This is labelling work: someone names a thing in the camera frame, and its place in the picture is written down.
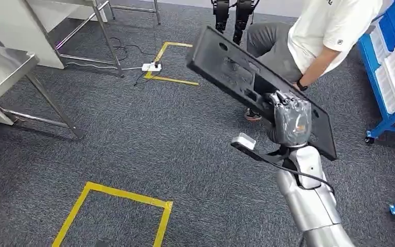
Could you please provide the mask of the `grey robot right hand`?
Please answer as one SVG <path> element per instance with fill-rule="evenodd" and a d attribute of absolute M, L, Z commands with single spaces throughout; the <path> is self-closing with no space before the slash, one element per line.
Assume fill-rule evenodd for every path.
<path fill-rule="evenodd" d="M 304 147 L 312 132 L 312 109 L 309 101 L 292 92 L 265 94 L 272 104 L 274 120 L 268 128 L 269 139 L 289 148 Z"/>

